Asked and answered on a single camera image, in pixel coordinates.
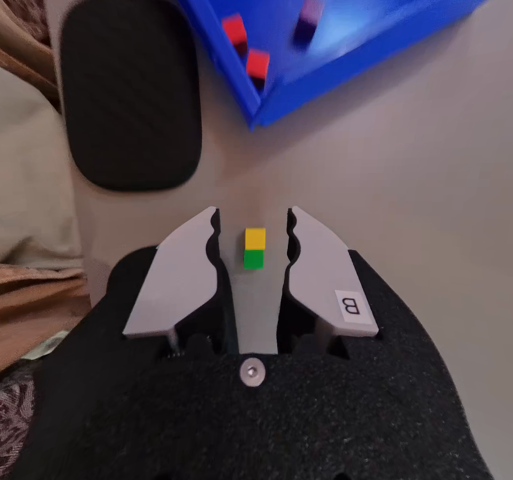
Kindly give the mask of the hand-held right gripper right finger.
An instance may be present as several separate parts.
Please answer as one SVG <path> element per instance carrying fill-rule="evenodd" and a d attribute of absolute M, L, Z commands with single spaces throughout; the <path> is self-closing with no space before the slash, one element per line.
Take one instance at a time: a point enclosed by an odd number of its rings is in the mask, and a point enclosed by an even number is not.
<path fill-rule="evenodd" d="M 379 326 L 343 240 L 298 206 L 288 209 L 287 235 L 278 353 L 345 354 L 342 338 L 377 338 Z"/>

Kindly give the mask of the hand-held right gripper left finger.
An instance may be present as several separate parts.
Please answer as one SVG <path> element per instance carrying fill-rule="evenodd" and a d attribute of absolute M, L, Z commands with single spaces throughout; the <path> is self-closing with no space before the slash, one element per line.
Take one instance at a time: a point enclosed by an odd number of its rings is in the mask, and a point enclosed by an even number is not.
<path fill-rule="evenodd" d="M 210 206 L 157 246 L 125 337 L 164 336 L 180 353 L 200 335 L 215 354 L 234 354 L 234 301 L 220 234 L 220 209 Z"/>

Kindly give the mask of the purple cube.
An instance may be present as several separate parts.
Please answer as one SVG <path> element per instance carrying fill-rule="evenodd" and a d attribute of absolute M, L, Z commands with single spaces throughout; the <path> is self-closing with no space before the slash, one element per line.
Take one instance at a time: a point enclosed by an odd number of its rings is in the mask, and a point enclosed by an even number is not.
<path fill-rule="evenodd" d="M 324 0 L 304 0 L 293 30 L 294 47 L 306 50 L 313 40 L 324 11 Z"/>

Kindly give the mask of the blue plastic bin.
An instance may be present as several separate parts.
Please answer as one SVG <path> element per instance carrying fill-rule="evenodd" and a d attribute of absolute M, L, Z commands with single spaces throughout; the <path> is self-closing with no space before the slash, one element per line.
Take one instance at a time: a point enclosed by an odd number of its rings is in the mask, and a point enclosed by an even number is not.
<path fill-rule="evenodd" d="M 324 0 L 306 50 L 293 30 L 304 0 L 177 0 L 250 129 L 276 122 L 381 61 L 471 14 L 486 0 Z M 221 21 L 239 13 L 248 50 L 270 55 L 258 92 Z"/>

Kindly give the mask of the person's right forearm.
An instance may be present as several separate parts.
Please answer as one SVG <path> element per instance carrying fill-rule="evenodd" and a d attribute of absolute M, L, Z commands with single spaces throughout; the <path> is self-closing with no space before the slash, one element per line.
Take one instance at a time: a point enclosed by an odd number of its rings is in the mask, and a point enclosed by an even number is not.
<path fill-rule="evenodd" d="M 1 479 L 9 476 L 33 416 L 33 376 L 42 355 L 26 356 L 90 311 L 86 284 L 80 269 L 1 265 Z"/>

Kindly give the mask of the person's left forearm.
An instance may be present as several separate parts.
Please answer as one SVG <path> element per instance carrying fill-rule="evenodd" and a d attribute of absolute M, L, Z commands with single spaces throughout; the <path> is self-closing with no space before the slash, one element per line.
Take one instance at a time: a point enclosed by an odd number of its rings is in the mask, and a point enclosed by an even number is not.
<path fill-rule="evenodd" d="M 1 68 L 35 87 L 61 113 L 45 0 L 1 0 Z"/>

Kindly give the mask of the white desk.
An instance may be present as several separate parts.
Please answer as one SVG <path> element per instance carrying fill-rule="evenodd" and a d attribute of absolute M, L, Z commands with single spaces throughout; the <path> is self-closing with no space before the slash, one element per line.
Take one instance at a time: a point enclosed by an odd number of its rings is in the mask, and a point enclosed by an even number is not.
<path fill-rule="evenodd" d="M 72 166 L 92 305 L 126 254 L 208 206 L 221 212 L 242 352 L 276 351 L 287 209 L 356 250 L 448 366 L 495 479 L 512 479 L 512 0 L 463 21 L 254 132 L 196 45 L 203 148 L 183 186 L 108 192 Z M 245 229 L 265 228 L 245 270 Z"/>

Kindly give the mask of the beige trousers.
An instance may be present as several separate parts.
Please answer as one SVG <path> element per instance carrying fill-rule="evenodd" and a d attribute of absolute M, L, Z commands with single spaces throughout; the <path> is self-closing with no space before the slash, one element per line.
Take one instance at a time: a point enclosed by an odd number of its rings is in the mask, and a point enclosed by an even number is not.
<path fill-rule="evenodd" d="M 35 87 L 3 69 L 1 263 L 56 271 L 83 266 L 61 117 Z"/>

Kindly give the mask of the black wrist rest pad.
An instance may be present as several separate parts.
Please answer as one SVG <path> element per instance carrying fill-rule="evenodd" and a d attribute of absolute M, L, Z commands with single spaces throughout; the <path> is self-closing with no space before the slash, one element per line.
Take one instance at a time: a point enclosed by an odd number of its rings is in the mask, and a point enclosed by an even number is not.
<path fill-rule="evenodd" d="M 202 153 L 195 42 L 163 0 L 84 0 L 61 29 L 70 151 L 87 181 L 115 192 L 179 187 Z"/>

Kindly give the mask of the red cube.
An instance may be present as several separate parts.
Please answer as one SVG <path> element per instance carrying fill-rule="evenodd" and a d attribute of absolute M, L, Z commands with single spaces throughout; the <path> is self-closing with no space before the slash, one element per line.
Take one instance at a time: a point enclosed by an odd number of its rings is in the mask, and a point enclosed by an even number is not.
<path fill-rule="evenodd" d="M 265 88 L 269 63 L 269 53 L 254 48 L 248 50 L 246 73 L 258 92 Z"/>
<path fill-rule="evenodd" d="M 240 58 L 248 52 L 247 32 L 243 19 L 239 13 L 229 15 L 222 19 L 222 28 L 229 42 Z"/>

